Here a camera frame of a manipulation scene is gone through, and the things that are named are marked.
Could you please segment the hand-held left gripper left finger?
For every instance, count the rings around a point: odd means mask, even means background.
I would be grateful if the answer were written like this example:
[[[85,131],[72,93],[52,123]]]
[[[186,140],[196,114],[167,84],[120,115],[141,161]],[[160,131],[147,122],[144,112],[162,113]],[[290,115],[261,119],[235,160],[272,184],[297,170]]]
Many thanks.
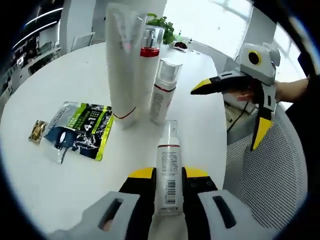
[[[131,173],[119,191],[110,191],[82,213],[78,224],[58,229],[50,240],[146,240],[155,212],[156,169]]]

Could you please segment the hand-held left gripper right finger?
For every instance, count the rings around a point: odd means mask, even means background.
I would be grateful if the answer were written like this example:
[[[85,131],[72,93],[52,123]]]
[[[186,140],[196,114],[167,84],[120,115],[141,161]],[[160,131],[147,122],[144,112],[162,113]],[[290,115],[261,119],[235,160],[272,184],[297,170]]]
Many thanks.
[[[183,167],[183,213],[189,240],[264,240],[265,229],[250,208],[208,173]]]

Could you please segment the person's right hand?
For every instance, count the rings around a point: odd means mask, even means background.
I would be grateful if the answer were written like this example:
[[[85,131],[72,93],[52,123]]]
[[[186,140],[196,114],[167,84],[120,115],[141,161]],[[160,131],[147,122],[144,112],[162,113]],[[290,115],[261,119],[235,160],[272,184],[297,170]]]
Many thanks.
[[[292,102],[291,83],[275,81],[275,99],[277,102]]]

